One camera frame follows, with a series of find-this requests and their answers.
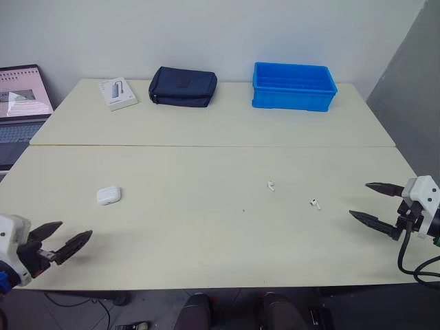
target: blue plastic crate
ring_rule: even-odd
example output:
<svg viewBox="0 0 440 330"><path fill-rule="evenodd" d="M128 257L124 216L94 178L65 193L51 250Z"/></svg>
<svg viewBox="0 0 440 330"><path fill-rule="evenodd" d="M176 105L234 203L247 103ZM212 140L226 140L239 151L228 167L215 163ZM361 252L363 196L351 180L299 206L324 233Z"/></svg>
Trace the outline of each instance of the blue plastic crate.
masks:
<svg viewBox="0 0 440 330"><path fill-rule="evenodd" d="M255 63L256 108L328 111L338 91L327 67L315 65Z"/></svg>

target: white table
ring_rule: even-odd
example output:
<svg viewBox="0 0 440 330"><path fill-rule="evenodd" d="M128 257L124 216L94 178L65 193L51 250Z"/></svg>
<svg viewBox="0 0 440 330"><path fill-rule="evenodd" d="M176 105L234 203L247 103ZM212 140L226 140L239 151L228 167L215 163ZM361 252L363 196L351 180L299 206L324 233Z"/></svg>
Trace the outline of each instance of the white table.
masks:
<svg viewBox="0 0 440 330"><path fill-rule="evenodd" d="M99 80L81 80L34 136L42 145L394 146L353 85L328 113L257 109L252 85L220 82L208 108L154 104L148 80L128 80L139 103L108 110Z"/></svg>
<svg viewBox="0 0 440 330"><path fill-rule="evenodd" d="M93 230L34 289L405 283L413 278L397 269L400 243L348 210L394 224L399 199L364 184L412 176L393 147L31 146L0 184L0 210L33 226L64 221L49 249ZM122 200L99 206L96 191L110 185ZM437 254L413 237L405 264Z"/></svg>

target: white earbud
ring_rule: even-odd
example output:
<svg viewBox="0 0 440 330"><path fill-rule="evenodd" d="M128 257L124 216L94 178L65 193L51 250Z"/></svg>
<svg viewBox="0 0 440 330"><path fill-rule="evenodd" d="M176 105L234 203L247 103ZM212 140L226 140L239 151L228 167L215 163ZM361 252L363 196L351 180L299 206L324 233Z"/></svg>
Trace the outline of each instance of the white earbud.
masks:
<svg viewBox="0 0 440 330"><path fill-rule="evenodd" d="M319 206L318 200L317 200L316 198L313 198L313 199L310 201L310 205L312 205L312 206L316 206L319 210L321 209L321 207Z"/></svg>
<svg viewBox="0 0 440 330"><path fill-rule="evenodd" d="M273 181L268 181L267 182L267 187L270 189L270 190L272 190L272 191L275 191L275 183L273 182Z"/></svg>

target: person's leg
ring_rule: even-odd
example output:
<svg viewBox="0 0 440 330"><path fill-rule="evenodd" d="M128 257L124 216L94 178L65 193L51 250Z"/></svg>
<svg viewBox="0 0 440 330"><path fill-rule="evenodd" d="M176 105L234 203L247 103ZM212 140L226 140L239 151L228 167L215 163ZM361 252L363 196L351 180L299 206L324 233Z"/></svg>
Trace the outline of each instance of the person's leg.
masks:
<svg viewBox="0 0 440 330"><path fill-rule="evenodd" d="M263 297L264 330L307 330L295 305L280 294L268 293Z"/></svg>
<svg viewBox="0 0 440 330"><path fill-rule="evenodd" d="M174 330L209 330L210 325L209 298L205 294L195 294L181 309Z"/></svg>

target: blue pouch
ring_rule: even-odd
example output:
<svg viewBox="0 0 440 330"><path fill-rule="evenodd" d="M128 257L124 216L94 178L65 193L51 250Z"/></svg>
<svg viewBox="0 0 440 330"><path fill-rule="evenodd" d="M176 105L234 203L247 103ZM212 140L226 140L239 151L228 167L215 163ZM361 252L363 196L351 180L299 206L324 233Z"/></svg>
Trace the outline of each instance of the blue pouch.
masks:
<svg viewBox="0 0 440 330"><path fill-rule="evenodd" d="M148 93L154 103L180 107L207 107L217 86L214 72L160 67Z"/></svg>

